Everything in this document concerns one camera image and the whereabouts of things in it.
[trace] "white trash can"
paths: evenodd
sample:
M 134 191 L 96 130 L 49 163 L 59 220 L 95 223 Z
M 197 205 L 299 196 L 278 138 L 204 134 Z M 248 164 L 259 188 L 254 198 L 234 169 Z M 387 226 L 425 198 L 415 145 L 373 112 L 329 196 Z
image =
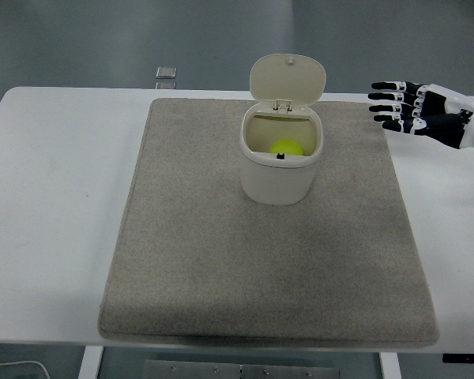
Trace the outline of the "white trash can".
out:
M 251 199 L 290 205 L 306 196 L 323 149 L 322 122 L 308 106 L 325 83 L 323 66 L 302 55 L 267 55 L 253 65 L 250 91 L 259 103 L 246 112 L 239 141 L 241 185 Z M 303 155 L 281 146 L 270 152 L 278 141 L 300 145 Z

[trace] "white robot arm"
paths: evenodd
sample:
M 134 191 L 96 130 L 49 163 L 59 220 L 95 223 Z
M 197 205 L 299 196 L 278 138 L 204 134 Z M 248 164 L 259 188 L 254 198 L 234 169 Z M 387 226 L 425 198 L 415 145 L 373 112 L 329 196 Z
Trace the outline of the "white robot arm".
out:
M 384 81 L 369 94 L 387 104 L 369 109 L 384 129 L 432 137 L 452 148 L 474 148 L 474 99 L 436 84 Z

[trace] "trash can lid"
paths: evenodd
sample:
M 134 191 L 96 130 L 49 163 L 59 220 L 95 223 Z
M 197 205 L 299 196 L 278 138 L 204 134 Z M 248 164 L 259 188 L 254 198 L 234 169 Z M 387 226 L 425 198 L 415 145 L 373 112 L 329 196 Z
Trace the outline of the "trash can lid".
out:
M 292 107 L 309 106 L 321 97 L 326 71 L 313 58 L 295 54 L 272 54 L 254 63 L 250 74 L 251 95 L 275 107 L 277 100 Z

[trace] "lid hinge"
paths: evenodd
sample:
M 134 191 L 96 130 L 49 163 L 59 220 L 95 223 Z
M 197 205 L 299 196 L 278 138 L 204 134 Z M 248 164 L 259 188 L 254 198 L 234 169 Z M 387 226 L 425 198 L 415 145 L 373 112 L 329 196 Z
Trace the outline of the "lid hinge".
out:
M 292 102 L 290 100 L 276 100 L 276 106 L 273 109 L 277 113 L 287 114 L 292 111 Z

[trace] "yellow tennis ball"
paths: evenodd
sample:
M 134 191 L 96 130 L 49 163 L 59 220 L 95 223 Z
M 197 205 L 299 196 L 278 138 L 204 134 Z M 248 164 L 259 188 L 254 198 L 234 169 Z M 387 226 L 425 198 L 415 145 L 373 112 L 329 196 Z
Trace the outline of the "yellow tennis ball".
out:
M 279 140 L 274 142 L 269 152 L 272 154 L 286 154 L 290 156 L 303 156 L 303 148 L 294 140 Z

